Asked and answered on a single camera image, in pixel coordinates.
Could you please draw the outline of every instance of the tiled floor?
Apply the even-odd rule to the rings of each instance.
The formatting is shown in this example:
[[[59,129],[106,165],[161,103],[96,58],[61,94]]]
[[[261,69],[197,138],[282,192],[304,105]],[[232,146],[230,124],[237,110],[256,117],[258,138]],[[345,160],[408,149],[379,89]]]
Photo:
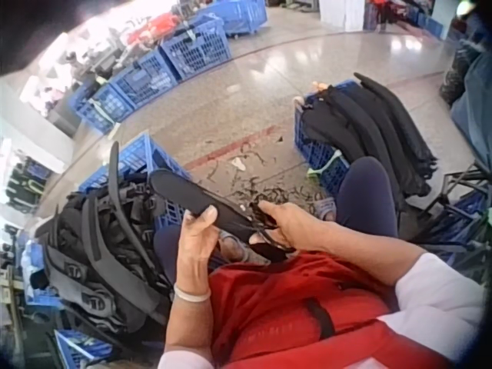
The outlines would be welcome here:
[[[449,46],[405,35],[397,26],[386,34],[342,34],[323,26],[316,14],[273,8],[268,15],[268,24],[256,35],[231,40],[234,60],[135,112],[113,139],[125,145],[148,131],[196,181],[223,196],[236,192],[240,198],[251,193],[253,183],[255,189],[290,189],[292,200],[309,201],[314,189],[304,180],[306,166],[294,148],[292,98],[310,92],[312,81],[336,84],[358,71],[390,87],[411,112],[439,158],[433,194],[443,173],[472,162],[437,95],[454,53]],[[76,141],[74,164],[50,180],[31,224],[52,215],[67,193],[108,160],[107,138],[81,128]],[[237,156],[246,171],[231,165]]]

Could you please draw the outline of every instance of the pile of black fabric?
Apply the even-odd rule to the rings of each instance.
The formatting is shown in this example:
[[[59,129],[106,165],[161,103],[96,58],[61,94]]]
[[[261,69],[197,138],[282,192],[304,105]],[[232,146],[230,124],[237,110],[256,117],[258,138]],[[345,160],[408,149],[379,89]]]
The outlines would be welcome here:
[[[149,325],[161,341],[171,307],[171,285],[152,247],[165,200],[151,191],[144,169],[119,178],[116,143],[107,184],[70,194],[36,231],[45,269],[31,277],[34,288],[54,288],[88,331],[119,347],[130,341],[133,350]]]
[[[361,84],[330,86],[304,107],[302,129],[309,140],[327,143],[348,162],[373,156],[388,173],[398,209],[404,199],[426,196],[426,180],[437,159],[398,97],[376,81],[354,74]]]

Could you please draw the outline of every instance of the red floor stripe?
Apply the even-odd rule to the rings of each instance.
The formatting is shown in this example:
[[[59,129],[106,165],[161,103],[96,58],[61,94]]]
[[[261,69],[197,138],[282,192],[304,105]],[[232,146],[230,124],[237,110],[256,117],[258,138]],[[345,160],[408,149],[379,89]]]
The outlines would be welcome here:
[[[190,171],[192,169],[195,169],[197,167],[202,166],[203,164],[207,164],[209,161],[219,159],[220,157],[225,156],[225,155],[229,154],[230,152],[240,148],[242,145],[250,144],[252,142],[259,140],[260,138],[263,138],[263,137],[266,137],[266,136],[273,134],[279,128],[280,127],[278,125],[271,125],[270,127],[265,128],[259,132],[255,132],[255,133],[248,135],[248,136],[245,136],[245,137],[243,137],[237,141],[231,142],[230,144],[225,145],[224,147],[219,148],[217,150],[214,150],[214,151],[202,156],[201,158],[190,161],[189,163],[187,163],[184,166],[184,169],[186,169],[187,171]]]

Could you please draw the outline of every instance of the right hand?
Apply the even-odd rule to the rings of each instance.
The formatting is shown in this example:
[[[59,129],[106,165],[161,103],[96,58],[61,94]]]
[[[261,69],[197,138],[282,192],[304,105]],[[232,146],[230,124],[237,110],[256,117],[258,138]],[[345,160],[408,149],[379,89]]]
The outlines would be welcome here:
[[[297,205],[290,202],[276,205],[260,201],[258,207],[277,222],[278,228],[266,230],[276,242],[302,251],[319,251],[320,231],[326,227],[326,222],[320,221]],[[260,234],[250,238],[250,244],[265,242]]]

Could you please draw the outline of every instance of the black strap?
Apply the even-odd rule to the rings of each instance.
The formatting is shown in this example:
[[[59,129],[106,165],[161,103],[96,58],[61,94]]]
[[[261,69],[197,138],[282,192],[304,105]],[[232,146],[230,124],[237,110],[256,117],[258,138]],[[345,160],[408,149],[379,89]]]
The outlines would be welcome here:
[[[311,315],[316,319],[320,325],[320,341],[335,335],[335,327],[329,313],[320,305],[319,301],[315,298],[308,298],[304,300],[306,308]]]

